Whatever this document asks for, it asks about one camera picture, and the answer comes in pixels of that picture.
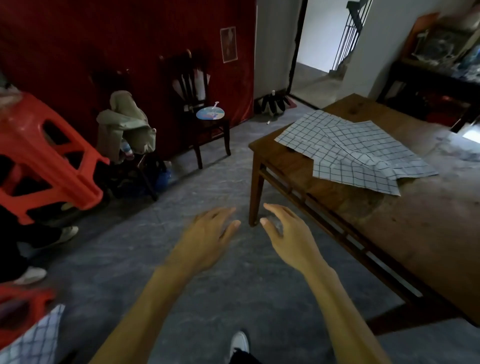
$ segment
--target person's left hand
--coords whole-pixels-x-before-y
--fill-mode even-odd
[[[239,220],[232,221],[222,232],[223,224],[234,211],[234,207],[218,207],[197,215],[183,232],[166,264],[181,266],[193,275],[211,268],[241,224]]]

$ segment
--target red wall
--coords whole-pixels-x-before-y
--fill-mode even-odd
[[[220,28],[236,26],[238,60],[223,63]],[[165,158],[181,149],[158,66],[189,49],[210,57],[210,99],[238,124],[252,114],[255,0],[0,0],[0,70],[95,145],[95,69],[129,70],[137,105]]]

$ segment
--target person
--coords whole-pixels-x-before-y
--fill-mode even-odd
[[[267,218],[260,222],[280,258],[306,279],[320,310],[339,364],[390,363],[379,342],[322,258],[307,224],[288,207],[264,204],[283,225],[283,235]],[[169,310],[188,282],[211,268],[225,252],[240,221],[222,226],[235,208],[214,208],[197,215],[165,262],[158,266],[138,300],[109,335],[92,364],[146,363]],[[259,363],[249,353],[243,332],[234,335],[230,363]]]
[[[77,226],[61,229],[39,223],[21,225],[17,217],[3,206],[0,206],[0,225],[3,235],[0,243],[0,283],[12,281],[19,285],[40,281],[47,271],[30,266],[28,259],[20,254],[17,242],[44,249],[65,243],[78,233]]]

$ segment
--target person's foot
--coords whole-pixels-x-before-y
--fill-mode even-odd
[[[13,281],[14,284],[24,285],[41,281],[47,275],[47,271],[43,268],[28,267],[27,270],[19,278]]]
[[[60,237],[56,242],[42,246],[40,249],[45,249],[57,244],[66,243],[68,240],[73,238],[77,233],[78,233],[78,226],[67,226],[66,228],[63,228],[61,230]]]
[[[232,337],[232,341],[230,344],[230,359],[237,350],[242,350],[243,352],[250,352],[248,337],[243,331],[237,332]]]

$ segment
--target white wall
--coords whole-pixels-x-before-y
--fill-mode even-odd
[[[297,62],[328,72],[348,18],[348,0],[308,0]]]
[[[337,98],[356,93],[376,99],[419,16],[468,9],[473,0],[373,0]]]
[[[253,97],[288,87],[301,0],[257,0]]]

